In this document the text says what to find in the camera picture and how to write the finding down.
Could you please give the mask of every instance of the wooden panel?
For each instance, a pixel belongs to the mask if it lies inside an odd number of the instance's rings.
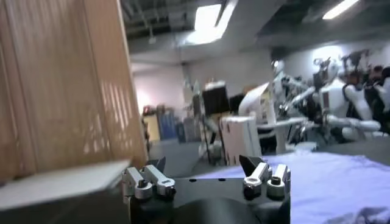
[[[5,74],[5,76],[2,76],[3,82],[6,82],[9,87],[9,92],[11,89],[13,90],[12,94],[9,94],[10,96],[8,96],[10,99],[8,101],[9,105],[13,106],[13,108],[10,108],[10,112],[13,112],[14,121],[16,121],[16,127],[14,127],[14,129],[18,130],[14,131],[14,135],[17,135],[14,136],[14,138],[16,140],[16,147],[19,150],[18,155],[20,159],[18,161],[19,170],[17,175],[25,175],[35,172],[35,158],[4,1],[0,2],[0,42],[2,45],[2,60],[0,61],[0,63],[2,63],[1,72]],[[15,162],[13,157],[8,158],[5,155],[0,155],[0,157],[6,159],[7,163],[10,163],[8,166],[13,166],[12,164]]]
[[[0,180],[19,174],[19,158],[16,146],[16,129],[13,125],[5,63],[0,42]]]
[[[147,125],[147,132],[149,133],[150,141],[160,140],[160,130],[158,129],[157,115],[144,116],[145,124]]]
[[[119,1],[84,3],[113,156],[142,166],[147,155]]]
[[[108,160],[83,2],[5,3],[38,170]]]

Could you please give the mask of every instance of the purple cloth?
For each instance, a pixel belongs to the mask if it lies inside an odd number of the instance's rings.
[[[390,167],[364,156],[295,153],[265,156],[291,169],[291,223],[390,222]],[[243,178],[240,167],[196,178]]]

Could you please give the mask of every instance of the ceiling light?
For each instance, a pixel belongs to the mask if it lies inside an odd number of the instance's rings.
[[[195,31],[187,36],[187,42],[192,44],[208,44],[221,39],[222,34],[217,29],[210,29],[209,32]]]
[[[215,27],[221,5],[208,5],[197,8],[195,30],[208,30]]]
[[[340,2],[340,4],[336,5],[333,9],[329,10],[322,19],[333,19],[337,17],[338,15],[342,14],[344,11],[349,9],[351,6],[353,6],[356,2],[359,0],[344,0],[343,2]]]

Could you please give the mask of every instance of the ceiling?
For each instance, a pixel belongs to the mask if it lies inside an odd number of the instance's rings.
[[[390,0],[360,0],[331,21],[322,20],[341,0],[121,0],[126,35],[135,71],[179,65],[254,47],[275,54],[315,44],[390,37]],[[224,36],[193,45],[196,9],[233,5]]]
[[[297,49],[321,43],[390,37],[390,1],[360,0],[337,18],[322,16],[340,0],[289,0],[258,32],[257,43]]]

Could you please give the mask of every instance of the white cardboard box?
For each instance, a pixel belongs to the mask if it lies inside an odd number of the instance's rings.
[[[254,117],[223,117],[220,122],[226,157],[229,165],[239,164],[239,156],[261,156]]]

